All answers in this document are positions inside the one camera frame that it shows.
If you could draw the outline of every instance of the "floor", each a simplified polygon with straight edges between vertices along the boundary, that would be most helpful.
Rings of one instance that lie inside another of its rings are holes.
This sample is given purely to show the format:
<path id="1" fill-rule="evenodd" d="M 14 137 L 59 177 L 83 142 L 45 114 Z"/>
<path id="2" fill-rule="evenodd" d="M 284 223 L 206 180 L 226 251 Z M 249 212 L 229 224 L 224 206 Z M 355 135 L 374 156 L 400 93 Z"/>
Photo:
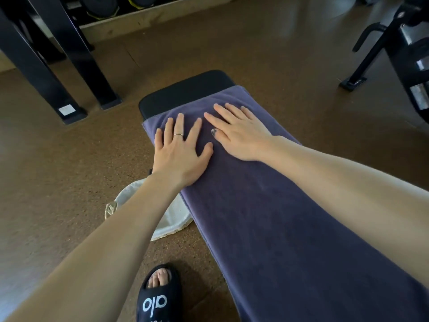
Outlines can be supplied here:
<path id="1" fill-rule="evenodd" d="M 211 69 L 228 73 L 308 147 L 429 189 L 429 128 L 385 54 L 353 93 L 338 89 L 365 56 L 364 27 L 388 23 L 399 0 L 238 0 L 96 45 L 124 102 L 101 111 L 67 61 L 52 70 L 89 116 L 64 126 L 23 76 L 0 75 L 0 321 L 104 221 L 105 204 L 143 178 L 153 147 L 138 101 Z M 237 321 L 228 287 L 195 224 L 151 243 L 119 321 L 133 321 L 138 288 L 173 261 L 186 321 Z"/>

